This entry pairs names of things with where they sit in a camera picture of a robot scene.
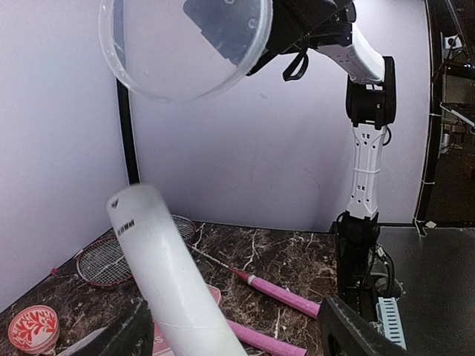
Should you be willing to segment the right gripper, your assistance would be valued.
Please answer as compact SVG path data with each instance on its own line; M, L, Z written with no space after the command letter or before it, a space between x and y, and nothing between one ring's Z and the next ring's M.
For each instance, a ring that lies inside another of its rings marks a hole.
M260 17L259 1L185 1L184 13L201 35L233 65L242 62ZM278 55L296 57L284 76L303 76L309 65L307 51L323 45L349 45L356 21L352 1L273 1L270 34L256 64L257 73Z

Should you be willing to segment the clear plastic tube lid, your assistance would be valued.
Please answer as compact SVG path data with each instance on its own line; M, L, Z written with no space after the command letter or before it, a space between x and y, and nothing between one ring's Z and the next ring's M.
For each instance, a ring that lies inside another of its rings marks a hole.
M271 1L101 1L99 42L114 76L161 102L222 93L265 51Z

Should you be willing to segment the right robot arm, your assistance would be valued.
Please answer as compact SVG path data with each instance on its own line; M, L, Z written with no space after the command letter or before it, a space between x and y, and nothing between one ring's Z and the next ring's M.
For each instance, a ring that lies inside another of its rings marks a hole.
M285 81L299 80L308 51L332 59L347 74L346 112L354 138L350 198L337 220L338 293L361 316L375 314L382 291L371 277L379 237L377 178L381 152L396 118L394 59L372 48L356 24L352 1L186 1L184 13L227 61L252 76L280 55L293 55Z

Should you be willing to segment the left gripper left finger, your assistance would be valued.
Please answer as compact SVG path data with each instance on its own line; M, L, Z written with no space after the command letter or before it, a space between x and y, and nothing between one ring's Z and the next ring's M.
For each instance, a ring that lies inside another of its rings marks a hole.
M148 303L136 301L78 355L152 355L154 321Z

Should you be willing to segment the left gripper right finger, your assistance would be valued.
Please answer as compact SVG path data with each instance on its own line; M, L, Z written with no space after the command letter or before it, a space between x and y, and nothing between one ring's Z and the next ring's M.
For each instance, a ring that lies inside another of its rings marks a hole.
M407 355L408 351L389 341L336 296L325 297L318 321L321 348L325 355Z

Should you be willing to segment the pink racket bag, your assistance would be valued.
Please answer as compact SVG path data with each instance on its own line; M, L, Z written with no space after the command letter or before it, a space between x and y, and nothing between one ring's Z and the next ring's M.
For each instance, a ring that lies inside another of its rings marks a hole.
M181 310L167 312L164 306L153 304L158 317L154 323L153 347L148 355L190 355L194 343L198 352L204 353L217 345L212 337L215 331L225 341L231 340L231 329L225 325L225 317L219 310L220 290L210 285L193 288L197 292L190 301L181 303Z

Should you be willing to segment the white shuttlecock tube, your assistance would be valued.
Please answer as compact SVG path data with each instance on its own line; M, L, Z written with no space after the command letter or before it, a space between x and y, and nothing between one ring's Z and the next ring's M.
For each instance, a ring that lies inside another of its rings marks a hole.
M193 288L206 286L165 200L154 186L131 185L115 193L108 200L106 211L155 322L158 317L153 312L153 304L164 306L167 312L181 310L183 301L190 301L197 295ZM225 325L230 327L226 318ZM246 353L232 329L230 341L225 341L215 331L212 337L217 345L211 351L201 354L198 343L194 343L190 355Z

